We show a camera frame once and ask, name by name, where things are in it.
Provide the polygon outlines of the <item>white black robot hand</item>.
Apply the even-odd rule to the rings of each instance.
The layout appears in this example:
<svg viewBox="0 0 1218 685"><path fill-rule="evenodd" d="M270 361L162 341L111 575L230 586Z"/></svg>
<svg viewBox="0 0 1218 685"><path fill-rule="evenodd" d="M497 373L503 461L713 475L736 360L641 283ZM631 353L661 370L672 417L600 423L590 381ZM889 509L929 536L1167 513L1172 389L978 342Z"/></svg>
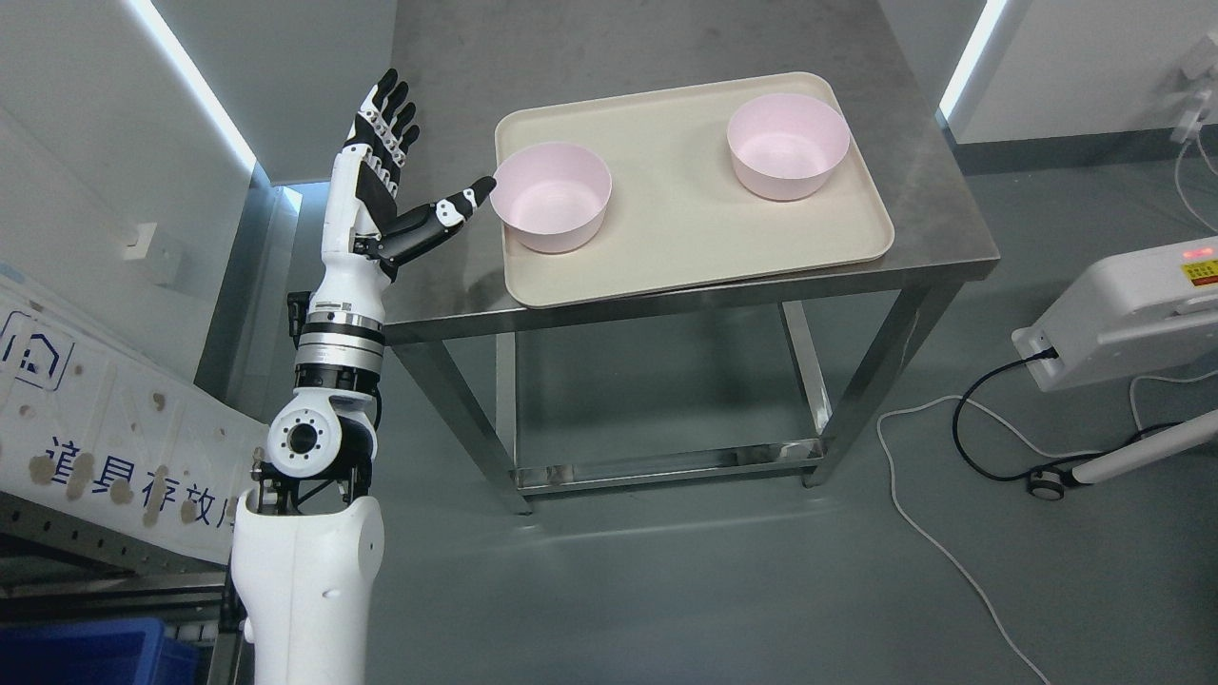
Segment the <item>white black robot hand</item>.
<svg viewBox="0 0 1218 685"><path fill-rule="evenodd" d="M389 68L362 99L334 158L323 254L376 264L395 282L401 267L448 243L487 204L497 186L491 176L401 213L402 169L419 135L409 84Z"/></svg>

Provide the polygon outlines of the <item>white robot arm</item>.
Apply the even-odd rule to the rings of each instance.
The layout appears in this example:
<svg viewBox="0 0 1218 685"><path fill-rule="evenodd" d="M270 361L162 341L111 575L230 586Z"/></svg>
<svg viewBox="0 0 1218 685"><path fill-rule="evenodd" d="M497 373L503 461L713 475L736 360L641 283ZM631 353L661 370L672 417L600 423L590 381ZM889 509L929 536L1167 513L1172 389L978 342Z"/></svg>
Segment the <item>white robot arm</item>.
<svg viewBox="0 0 1218 685"><path fill-rule="evenodd" d="M382 371L378 264L331 255L311 299L286 407L266 453L285 481L285 511L239 499L231 581L246 608L257 684L365 681L371 590L382 567L382 508L369 495L378 431L368 407Z"/></svg>

